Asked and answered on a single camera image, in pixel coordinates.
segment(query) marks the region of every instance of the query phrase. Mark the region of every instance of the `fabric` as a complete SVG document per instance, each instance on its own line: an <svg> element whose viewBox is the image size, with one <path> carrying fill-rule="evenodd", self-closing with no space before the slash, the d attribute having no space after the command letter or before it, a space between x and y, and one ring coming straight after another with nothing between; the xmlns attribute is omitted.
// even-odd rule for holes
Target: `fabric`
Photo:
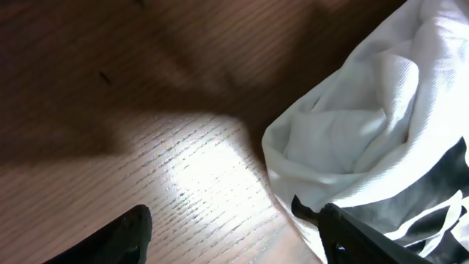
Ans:
<svg viewBox="0 0 469 264"><path fill-rule="evenodd" d="M458 142L458 155L466 156L461 161L468 160L461 141L469 136L469 123L463 122L469 110L468 10L467 1L409 0L350 54L341 69L267 128L262 146L271 186L289 213L296 195L315 212L328 202L342 208L370 205L357 213L366 221L373 204L387 201L396 210L394 216L368 219L376 225L398 219L378 230L405 240L413 225L443 210L436 232L402 241L407 243L403 246L423 241L422 257L438 247L462 215L462 189L468 183L457 182L461 175L453 176L448 183L458 184L433 185L430 190L440 191L436 196L422 186L446 177L428 175ZM464 171L467 162L463 163ZM430 199L424 206L414 201L409 218L399 215L406 211L402 197ZM325 262L317 228L293 219Z"/></svg>

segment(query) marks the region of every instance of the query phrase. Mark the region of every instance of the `wooden table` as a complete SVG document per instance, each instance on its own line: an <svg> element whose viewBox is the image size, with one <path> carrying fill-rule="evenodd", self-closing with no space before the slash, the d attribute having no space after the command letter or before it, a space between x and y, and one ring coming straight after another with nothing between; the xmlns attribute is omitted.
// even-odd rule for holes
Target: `wooden table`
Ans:
<svg viewBox="0 0 469 264"><path fill-rule="evenodd" d="M148 263L317 263L260 139L400 2L0 2L0 262L145 204Z"/></svg>

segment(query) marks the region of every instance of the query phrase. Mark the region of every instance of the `tabletop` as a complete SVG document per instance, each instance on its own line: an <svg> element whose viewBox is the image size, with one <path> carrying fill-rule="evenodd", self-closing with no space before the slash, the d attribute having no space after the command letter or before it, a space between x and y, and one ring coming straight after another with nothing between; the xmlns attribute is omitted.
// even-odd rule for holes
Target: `tabletop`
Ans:
<svg viewBox="0 0 469 264"><path fill-rule="evenodd" d="M1 262L145 204L148 263L318 263L262 134L401 3L0 2Z"/></svg>

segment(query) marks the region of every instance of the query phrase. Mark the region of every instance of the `garment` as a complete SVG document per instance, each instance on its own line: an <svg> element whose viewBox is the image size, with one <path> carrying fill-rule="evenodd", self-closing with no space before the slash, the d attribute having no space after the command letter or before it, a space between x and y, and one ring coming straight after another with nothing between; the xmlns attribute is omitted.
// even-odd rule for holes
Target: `garment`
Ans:
<svg viewBox="0 0 469 264"><path fill-rule="evenodd" d="M445 235L464 246L450 232L464 229L469 195L468 15L468 1L409 0L265 131L273 192L323 262L317 228L292 215L295 195L403 246L422 241L422 257Z"/></svg>

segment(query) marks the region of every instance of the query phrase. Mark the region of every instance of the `brown wooden surface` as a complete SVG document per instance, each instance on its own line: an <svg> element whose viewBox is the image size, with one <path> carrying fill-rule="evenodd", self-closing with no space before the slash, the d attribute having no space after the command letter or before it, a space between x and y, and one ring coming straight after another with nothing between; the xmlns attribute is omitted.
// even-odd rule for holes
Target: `brown wooden surface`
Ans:
<svg viewBox="0 0 469 264"><path fill-rule="evenodd" d="M148 263L316 263L260 139L401 1L145 3L0 1L0 263L140 203Z"/></svg>

